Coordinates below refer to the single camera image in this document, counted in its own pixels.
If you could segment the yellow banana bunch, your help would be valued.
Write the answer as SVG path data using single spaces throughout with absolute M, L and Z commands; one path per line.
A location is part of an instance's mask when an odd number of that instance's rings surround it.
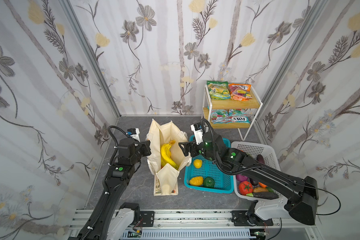
M 169 143 L 163 144 L 161 146 L 161 168 L 163 168 L 166 164 L 169 164 L 176 170 L 179 169 L 179 166 L 172 160 L 171 156 L 171 148 L 176 143 L 175 140 L 170 141 Z

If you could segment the cream floral tote bag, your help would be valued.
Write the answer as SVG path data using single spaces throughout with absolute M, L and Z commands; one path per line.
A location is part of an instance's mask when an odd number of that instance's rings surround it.
M 151 155 L 147 162 L 155 177 L 154 196 L 178 195 L 180 171 L 192 161 L 179 146 L 179 143 L 188 141 L 188 135 L 173 122 L 160 125 L 152 120 L 146 139 L 150 141 Z

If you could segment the orange snack bag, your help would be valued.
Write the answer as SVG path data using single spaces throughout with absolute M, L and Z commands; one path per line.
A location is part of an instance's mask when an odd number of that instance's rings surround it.
M 229 84 L 231 99 L 234 101 L 249 101 L 252 99 L 251 85 L 246 84 Z

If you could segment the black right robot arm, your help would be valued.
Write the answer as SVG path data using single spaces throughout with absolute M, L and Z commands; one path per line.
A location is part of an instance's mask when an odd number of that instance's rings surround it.
M 184 156 L 196 157 L 202 155 L 224 174 L 245 176 L 267 185 L 280 193 L 285 200 L 273 199 L 264 204 L 254 200 L 245 212 L 244 223 L 256 226 L 272 218 L 290 216 L 301 224 L 313 226 L 317 212 L 319 191 L 317 181 L 312 177 L 304 179 L 282 173 L 266 166 L 247 153 L 228 148 L 223 138 L 212 128 L 210 122 L 201 119 L 200 123 L 193 124 L 195 139 L 191 142 L 180 142 Z

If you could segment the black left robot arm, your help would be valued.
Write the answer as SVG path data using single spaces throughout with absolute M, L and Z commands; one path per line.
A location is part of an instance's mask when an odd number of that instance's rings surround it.
M 140 142 L 131 132 L 117 126 L 108 127 L 116 144 L 109 169 L 103 179 L 103 193 L 91 216 L 70 240 L 119 240 L 125 230 L 141 222 L 139 204 L 124 203 L 115 212 L 117 204 L 143 157 L 151 155 L 150 141 Z

